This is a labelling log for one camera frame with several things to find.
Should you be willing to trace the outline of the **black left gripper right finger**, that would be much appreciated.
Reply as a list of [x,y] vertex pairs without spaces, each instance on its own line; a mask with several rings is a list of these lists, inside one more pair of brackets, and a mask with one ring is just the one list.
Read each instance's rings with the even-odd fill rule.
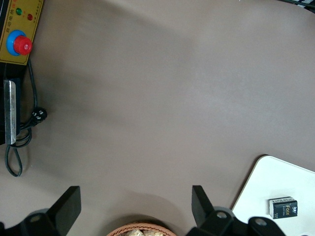
[[213,206],[200,185],[192,187],[191,211],[196,223],[188,236],[247,236],[248,225],[225,207]]

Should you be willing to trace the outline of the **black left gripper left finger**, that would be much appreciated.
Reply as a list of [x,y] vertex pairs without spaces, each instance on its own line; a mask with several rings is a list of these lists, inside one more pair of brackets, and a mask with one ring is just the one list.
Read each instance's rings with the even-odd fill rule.
[[69,187],[45,212],[32,213],[9,229],[11,236],[65,236],[81,213],[79,186]]

